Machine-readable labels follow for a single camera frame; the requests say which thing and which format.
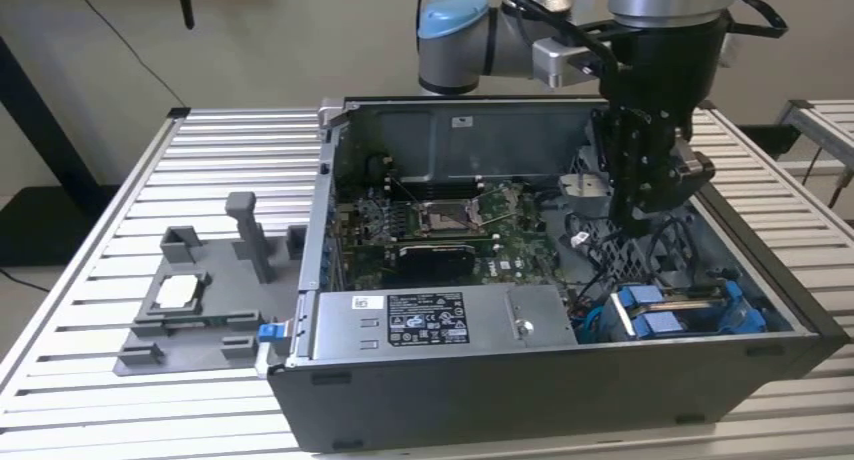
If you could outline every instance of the blue latch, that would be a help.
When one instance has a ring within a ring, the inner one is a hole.
[[[285,328],[284,323],[264,323],[257,327],[258,342],[278,342],[284,340]]]

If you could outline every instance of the gray plastic pillar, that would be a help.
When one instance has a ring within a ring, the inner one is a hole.
[[[225,200],[225,214],[237,220],[237,232],[242,239],[245,253],[252,262],[254,276],[260,283],[272,281],[272,268],[266,261],[266,239],[261,226],[254,221],[254,194],[232,192]]]
[[[189,247],[201,246],[196,230],[189,227],[168,227],[160,239],[160,250],[169,263],[194,263]]]

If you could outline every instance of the motherboard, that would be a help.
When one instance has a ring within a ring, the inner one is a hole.
[[[564,290],[560,257],[523,182],[481,182],[469,198],[457,191],[463,198],[419,200],[417,193],[395,185],[339,204],[347,289],[519,283]]]

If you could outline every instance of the black plastic bracket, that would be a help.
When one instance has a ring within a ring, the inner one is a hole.
[[[189,110],[189,107],[174,107],[169,110],[169,113],[166,113],[165,116],[166,118],[186,118]]]
[[[788,153],[800,137],[800,130],[791,125],[737,125],[737,129],[774,160]]]
[[[815,108],[815,105],[812,105],[808,100],[788,100],[788,103],[791,104],[792,107],[795,108]]]

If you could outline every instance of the metal frame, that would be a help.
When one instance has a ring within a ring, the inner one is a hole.
[[[697,111],[695,125],[691,143],[716,163],[717,190],[854,335],[854,232],[715,110]],[[112,366],[160,262],[162,226],[236,237],[217,209],[228,191],[248,187],[265,231],[282,233],[308,212],[317,136],[313,110],[192,110],[166,122],[0,365],[0,456],[309,458],[252,369],[118,378]],[[852,411],[847,345],[802,380],[760,388],[716,425],[372,456],[814,458],[854,453]]]
[[[778,124],[791,125],[854,168],[854,100],[792,100]]]

